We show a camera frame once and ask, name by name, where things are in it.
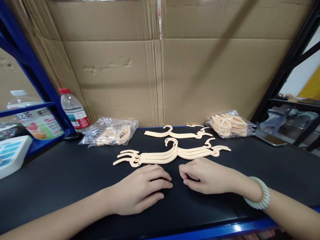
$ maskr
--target blue metal frame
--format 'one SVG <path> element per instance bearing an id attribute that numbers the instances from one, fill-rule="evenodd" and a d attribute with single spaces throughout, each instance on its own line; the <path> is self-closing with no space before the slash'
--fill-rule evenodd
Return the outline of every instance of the blue metal frame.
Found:
<path id="1" fill-rule="evenodd" d="M 75 132 L 70 120 L 62 109 L 60 97 L 34 54 L 30 44 L 22 33 L 18 23 L 4 0 L 0 0 L 0 47 L 12 55 L 24 71 L 44 103 L 0 112 L 0 118 L 18 113 L 49 107 L 53 116 L 64 130 L 65 134 Z M 48 147 L 61 136 L 53 140 L 41 141 L 34 139 L 27 157 Z"/>
<path id="2" fill-rule="evenodd" d="M 320 207 L 313 208 L 320 213 Z M 225 224 L 222 226 L 197 230 L 187 233 L 175 234 L 165 237 L 150 238 L 149 240 L 203 240 L 208 238 L 230 237 L 235 235 L 245 235 L 250 233 L 257 233 L 268 230 L 270 228 L 278 227 L 277 223 L 271 218 L 264 218 L 254 221 L 239 222 Z"/>

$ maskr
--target plastic bottle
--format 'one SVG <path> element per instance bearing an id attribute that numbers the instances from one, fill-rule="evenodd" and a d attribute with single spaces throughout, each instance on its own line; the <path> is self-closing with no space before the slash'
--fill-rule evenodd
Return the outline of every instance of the plastic bottle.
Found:
<path id="1" fill-rule="evenodd" d="M 76 132 L 86 133 L 90 127 L 89 119 L 83 110 L 82 104 L 79 100 L 71 94 L 70 89 L 61 88 L 61 105 L 64 112 L 70 119 Z"/>
<path id="2" fill-rule="evenodd" d="M 28 96 L 24 90 L 10 91 L 10 93 L 15 98 L 8 103 L 8 109 L 43 103 L 40 99 Z M 49 140 L 64 134 L 64 131 L 48 108 L 18 113 L 15 117 L 36 139 Z"/>

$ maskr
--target white bracelet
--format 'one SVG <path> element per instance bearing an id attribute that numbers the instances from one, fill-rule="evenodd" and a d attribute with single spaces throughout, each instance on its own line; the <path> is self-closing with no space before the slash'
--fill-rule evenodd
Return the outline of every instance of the white bracelet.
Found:
<path id="1" fill-rule="evenodd" d="M 262 182 L 259 178 L 256 178 L 256 177 L 249 177 L 249 178 L 255 180 L 261 186 L 262 191 L 263 191 L 263 199 L 259 203 L 252 202 L 248 198 L 245 198 L 245 197 L 244 197 L 244 200 L 251 207 L 253 207 L 255 209 L 260 209 L 260 210 L 261 209 L 266 209 L 269 206 L 269 203 L 270 203 L 270 193 L 269 193 L 269 189 L 268 189 L 267 185 L 265 185 L 264 182 Z"/>

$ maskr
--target clear plastic bag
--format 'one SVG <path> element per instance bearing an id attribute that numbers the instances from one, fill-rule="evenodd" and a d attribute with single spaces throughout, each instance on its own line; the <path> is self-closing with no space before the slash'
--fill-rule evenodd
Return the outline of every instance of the clear plastic bag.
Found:
<path id="1" fill-rule="evenodd" d="M 254 125 L 241 117 L 236 110 L 212 114 L 207 118 L 206 125 L 222 138 L 248 137 L 254 134 Z"/>
<path id="2" fill-rule="evenodd" d="M 102 145 L 126 146 L 138 128 L 137 120 L 115 119 L 99 116 L 79 144 L 89 144 L 88 147 Z"/>

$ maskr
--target hand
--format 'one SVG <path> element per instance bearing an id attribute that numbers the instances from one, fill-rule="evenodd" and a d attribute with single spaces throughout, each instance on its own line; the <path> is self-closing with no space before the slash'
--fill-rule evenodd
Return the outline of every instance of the hand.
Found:
<path id="1" fill-rule="evenodd" d="M 240 174 L 204 157 L 180 165 L 179 171 L 185 185 L 204 194 L 235 192 L 235 178 Z M 187 174 L 200 182 L 188 179 Z"/>
<path id="2" fill-rule="evenodd" d="M 284 97 L 288 98 L 289 102 L 298 102 L 298 100 L 290 93 L 286 94 Z"/>
<path id="3" fill-rule="evenodd" d="M 165 178 L 167 181 L 154 180 L 157 178 Z M 163 188 L 172 188 L 172 183 L 168 182 L 171 180 L 170 175 L 157 164 L 135 170 L 117 184 L 104 189 L 107 196 L 110 197 L 111 214 L 141 213 L 164 198 L 163 193 L 157 191 Z"/>

